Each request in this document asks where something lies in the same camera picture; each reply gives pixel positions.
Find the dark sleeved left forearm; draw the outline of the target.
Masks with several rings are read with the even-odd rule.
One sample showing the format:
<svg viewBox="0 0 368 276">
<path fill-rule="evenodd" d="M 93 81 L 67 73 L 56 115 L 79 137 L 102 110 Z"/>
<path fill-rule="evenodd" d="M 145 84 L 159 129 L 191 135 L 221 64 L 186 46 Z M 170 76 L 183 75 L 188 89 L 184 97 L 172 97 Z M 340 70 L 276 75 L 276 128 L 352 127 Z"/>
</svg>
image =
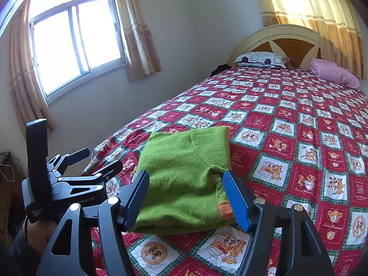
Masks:
<svg viewBox="0 0 368 276">
<path fill-rule="evenodd" d="M 1 275 L 36 275 L 40 255 L 28 245 L 20 230 L 11 247 L 1 244 Z"/>
</svg>

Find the left hand holding handle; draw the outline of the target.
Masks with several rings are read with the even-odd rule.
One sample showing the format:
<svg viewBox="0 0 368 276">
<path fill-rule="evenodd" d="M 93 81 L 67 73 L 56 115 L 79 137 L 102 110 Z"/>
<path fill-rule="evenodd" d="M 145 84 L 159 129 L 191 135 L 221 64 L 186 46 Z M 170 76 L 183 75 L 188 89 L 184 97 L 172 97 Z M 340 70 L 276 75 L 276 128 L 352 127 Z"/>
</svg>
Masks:
<svg viewBox="0 0 368 276">
<path fill-rule="evenodd" d="M 23 233 L 28 245 L 38 253 L 43 253 L 56 227 L 54 221 L 37 221 L 33 224 L 25 222 Z"/>
</svg>

